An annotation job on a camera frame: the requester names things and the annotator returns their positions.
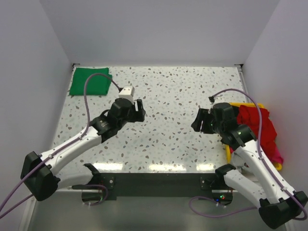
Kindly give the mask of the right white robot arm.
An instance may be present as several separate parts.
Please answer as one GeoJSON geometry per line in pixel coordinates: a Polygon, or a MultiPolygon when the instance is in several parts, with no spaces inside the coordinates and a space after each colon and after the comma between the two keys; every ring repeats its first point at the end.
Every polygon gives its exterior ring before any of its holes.
{"type": "Polygon", "coordinates": [[[296,191],[279,174],[249,126],[237,123],[232,105],[217,103],[210,109],[200,108],[192,128],[196,132],[220,135],[221,142],[232,148],[234,156],[246,163],[258,180],[254,183],[246,178],[239,171],[239,164],[226,164],[215,171],[214,183],[218,188],[230,187],[241,193],[271,229],[298,218],[308,202],[307,195],[296,191]]]}

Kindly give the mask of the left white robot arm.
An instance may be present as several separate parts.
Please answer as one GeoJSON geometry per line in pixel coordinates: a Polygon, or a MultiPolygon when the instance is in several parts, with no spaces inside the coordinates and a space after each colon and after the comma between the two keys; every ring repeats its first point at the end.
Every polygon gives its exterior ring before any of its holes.
{"type": "Polygon", "coordinates": [[[63,144],[41,154],[27,154],[21,172],[22,183],[38,201],[46,200],[60,187],[66,186],[64,180],[57,177],[62,168],[87,150],[117,135],[125,124],[143,122],[144,119],[141,99],[116,99],[109,110],[103,111],[63,144]]]}

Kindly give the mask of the green t shirt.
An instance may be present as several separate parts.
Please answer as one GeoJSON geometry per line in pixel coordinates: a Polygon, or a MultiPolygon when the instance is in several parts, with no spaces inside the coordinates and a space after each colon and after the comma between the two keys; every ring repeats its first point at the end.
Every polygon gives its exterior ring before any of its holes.
{"type": "MultiPolygon", "coordinates": [[[[89,78],[89,76],[96,73],[100,73],[108,76],[109,78],[113,78],[112,75],[109,74],[109,68],[77,68],[73,74],[69,95],[82,96],[84,93],[86,80],[89,78]]],[[[89,96],[105,96],[109,91],[110,85],[110,79],[102,76],[94,76],[89,80],[87,84],[86,94],[89,96]]]]}

